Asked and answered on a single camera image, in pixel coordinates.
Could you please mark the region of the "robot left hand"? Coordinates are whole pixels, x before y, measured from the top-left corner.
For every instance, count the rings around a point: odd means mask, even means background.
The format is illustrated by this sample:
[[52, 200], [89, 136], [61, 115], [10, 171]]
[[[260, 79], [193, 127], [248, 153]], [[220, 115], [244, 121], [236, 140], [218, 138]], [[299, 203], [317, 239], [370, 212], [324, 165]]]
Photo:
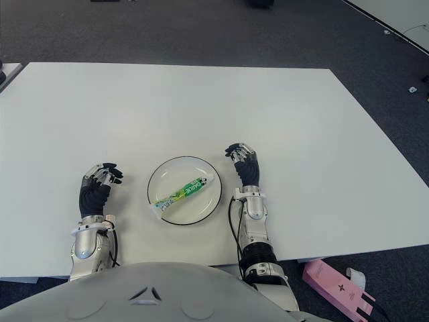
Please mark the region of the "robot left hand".
[[114, 163], [94, 165], [82, 178], [78, 205], [82, 219], [93, 215], [103, 215], [111, 186], [121, 184], [123, 173]]

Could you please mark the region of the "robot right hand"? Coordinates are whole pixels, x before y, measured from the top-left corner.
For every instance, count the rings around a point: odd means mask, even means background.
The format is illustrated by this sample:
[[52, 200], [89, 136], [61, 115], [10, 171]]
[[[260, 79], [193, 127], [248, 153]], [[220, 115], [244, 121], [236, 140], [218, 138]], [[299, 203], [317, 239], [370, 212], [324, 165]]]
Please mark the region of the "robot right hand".
[[225, 150], [225, 156], [232, 160], [243, 186], [259, 186], [259, 162], [253, 148], [234, 143]]

